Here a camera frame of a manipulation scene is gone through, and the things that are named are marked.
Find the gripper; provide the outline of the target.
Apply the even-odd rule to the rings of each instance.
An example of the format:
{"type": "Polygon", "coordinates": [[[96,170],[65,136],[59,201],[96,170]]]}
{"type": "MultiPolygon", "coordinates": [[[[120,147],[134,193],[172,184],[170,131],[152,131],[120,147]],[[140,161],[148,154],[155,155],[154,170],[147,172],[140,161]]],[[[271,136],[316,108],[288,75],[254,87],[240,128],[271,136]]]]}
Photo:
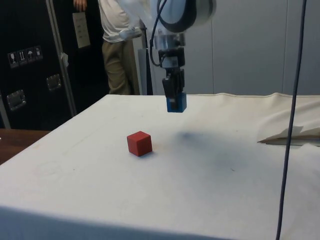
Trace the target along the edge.
{"type": "Polygon", "coordinates": [[[181,96],[185,87],[185,49],[183,47],[163,49],[158,51],[161,68],[166,69],[166,77],[162,85],[167,102],[168,111],[179,111],[181,109],[181,96]]]}

